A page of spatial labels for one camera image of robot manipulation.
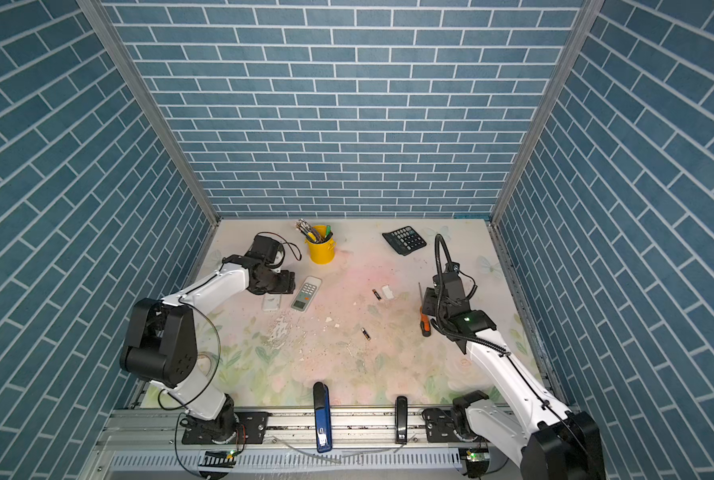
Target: bundle of pens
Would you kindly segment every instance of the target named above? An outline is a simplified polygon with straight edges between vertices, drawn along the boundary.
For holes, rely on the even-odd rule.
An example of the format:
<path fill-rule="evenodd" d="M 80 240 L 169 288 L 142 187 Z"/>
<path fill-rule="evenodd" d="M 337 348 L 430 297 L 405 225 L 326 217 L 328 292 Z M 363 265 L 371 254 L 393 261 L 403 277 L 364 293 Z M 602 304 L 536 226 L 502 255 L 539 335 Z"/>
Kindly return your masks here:
<path fill-rule="evenodd" d="M 325 232 L 321 233 L 317 228 L 311 226 L 309 222 L 304 219 L 300 219 L 295 222 L 295 228 L 304 234 L 306 240 L 312 244 L 324 244 L 333 237 L 333 233 L 330 231 L 330 225 L 327 225 Z"/>

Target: floral tabletop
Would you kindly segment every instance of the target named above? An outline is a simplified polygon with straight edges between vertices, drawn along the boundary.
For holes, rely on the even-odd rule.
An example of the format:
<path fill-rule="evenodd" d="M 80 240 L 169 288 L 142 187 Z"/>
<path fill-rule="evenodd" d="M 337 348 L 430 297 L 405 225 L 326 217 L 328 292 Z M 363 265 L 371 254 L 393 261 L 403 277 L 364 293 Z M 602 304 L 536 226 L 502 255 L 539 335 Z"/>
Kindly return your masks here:
<path fill-rule="evenodd" d="M 337 245 L 333 261 L 323 266 L 308 258 L 303 237 L 291 220 L 224 220 L 218 228 L 200 276 L 214 270 L 223 256 L 244 253 L 256 232 L 271 231 L 302 249 L 302 261 L 287 252 L 283 266 L 295 272 L 296 292 L 306 276 L 322 279 L 320 291 L 304 313 L 289 308 L 293 296 L 283 296 L 280 310 L 264 312 L 262 298 L 246 291 L 206 312 L 220 335 L 219 358 L 212 328 L 195 316 L 202 353 L 199 366 L 207 372 L 218 360 L 213 383 L 237 406 L 309 406 L 317 381 L 328 385 L 333 405 L 385 406 L 394 404 L 399 395 L 411 404 L 445 404 L 475 389 L 497 396 L 492 380 L 454 343 L 436 331 L 428 338 L 420 334 L 418 284 L 431 286 L 437 233 L 445 237 L 453 261 L 477 281 L 472 308 L 493 319 L 509 348 L 537 376 L 485 222 L 340 219 L 327 223 Z M 428 246 L 401 256 L 381 232 L 407 225 Z M 372 289 L 381 293 L 383 285 L 390 286 L 392 300 L 373 295 Z M 464 278 L 464 288 L 468 291 L 470 286 Z M 149 388 L 142 407 L 157 408 L 158 393 Z M 175 406 L 168 396 L 162 396 L 162 403 Z"/>

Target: yellow cup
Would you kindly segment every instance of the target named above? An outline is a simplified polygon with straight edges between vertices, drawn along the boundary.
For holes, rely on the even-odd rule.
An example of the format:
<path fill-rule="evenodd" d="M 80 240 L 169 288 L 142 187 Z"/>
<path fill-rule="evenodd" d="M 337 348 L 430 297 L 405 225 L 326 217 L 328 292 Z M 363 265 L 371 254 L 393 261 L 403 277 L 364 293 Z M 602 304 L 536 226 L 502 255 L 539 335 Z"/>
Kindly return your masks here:
<path fill-rule="evenodd" d="M 325 232 L 328 231 L 328 227 L 326 225 L 314 225 L 314 228 L 317 229 L 317 232 L 319 232 L 323 238 Z M 335 240 L 333 240 L 332 236 L 330 237 L 330 240 L 323 244 L 313 244 L 309 241 L 309 238 L 307 238 L 306 244 L 309 245 L 309 256 L 315 264 L 329 264 L 330 261 L 333 260 L 333 257 L 335 256 Z"/>

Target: brick wall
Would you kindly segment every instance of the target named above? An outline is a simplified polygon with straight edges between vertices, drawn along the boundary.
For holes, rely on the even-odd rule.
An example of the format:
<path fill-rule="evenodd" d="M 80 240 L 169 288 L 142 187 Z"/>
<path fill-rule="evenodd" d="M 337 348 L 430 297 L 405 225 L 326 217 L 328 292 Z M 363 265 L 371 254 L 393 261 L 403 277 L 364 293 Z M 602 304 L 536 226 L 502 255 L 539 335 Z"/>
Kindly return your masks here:
<path fill-rule="evenodd" d="M 714 1 L 607 0 L 502 224 L 612 478 L 714 478 Z"/>
<path fill-rule="evenodd" d="M 0 2 L 0 478 L 76 475 L 206 221 L 74 0 Z"/>
<path fill-rule="evenodd" d="M 222 216 L 482 217 L 582 0 L 230 3 L 105 2 Z"/>

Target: screwdriver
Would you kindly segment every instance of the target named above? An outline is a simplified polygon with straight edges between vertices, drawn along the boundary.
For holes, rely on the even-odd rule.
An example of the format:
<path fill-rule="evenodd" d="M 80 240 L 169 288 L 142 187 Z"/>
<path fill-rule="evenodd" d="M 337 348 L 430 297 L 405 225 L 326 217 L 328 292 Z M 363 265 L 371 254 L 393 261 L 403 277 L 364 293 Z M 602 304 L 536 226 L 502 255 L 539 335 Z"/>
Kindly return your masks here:
<path fill-rule="evenodd" d="M 423 336 L 431 336 L 429 317 L 424 314 L 424 294 L 420 289 L 420 282 L 418 282 L 418 294 L 420 295 L 420 333 Z"/>

